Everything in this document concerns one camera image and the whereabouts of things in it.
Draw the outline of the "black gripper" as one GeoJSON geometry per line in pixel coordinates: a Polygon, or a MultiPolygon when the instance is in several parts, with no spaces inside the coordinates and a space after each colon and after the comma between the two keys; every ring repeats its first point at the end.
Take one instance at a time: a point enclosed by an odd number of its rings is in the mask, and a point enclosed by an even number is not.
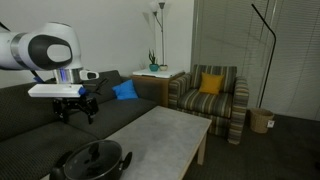
{"type": "Polygon", "coordinates": [[[96,113],[99,111],[97,101],[94,97],[81,96],[79,98],[55,98],[53,100],[53,111],[59,115],[62,122],[69,121],[68,110],[80,110],[87,114],[89,124],[93,123],[96,113]]]}

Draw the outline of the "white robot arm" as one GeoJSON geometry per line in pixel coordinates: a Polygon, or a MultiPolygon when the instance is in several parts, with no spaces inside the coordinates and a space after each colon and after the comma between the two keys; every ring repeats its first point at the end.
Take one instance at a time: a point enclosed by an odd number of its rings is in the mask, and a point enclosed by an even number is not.
{"type": "Polygon", "coordinates": [[[79,40],[71,26],[49,22],[35,31],[18,33],[1,25],[0,68],[30,70],[37,84],[29,95],[52,98],[53,111],[64,122],[71,109],[81,110],[93,122],[98,105],[83,82],[98,79],[99,74],[83,68],[79,40]]]}

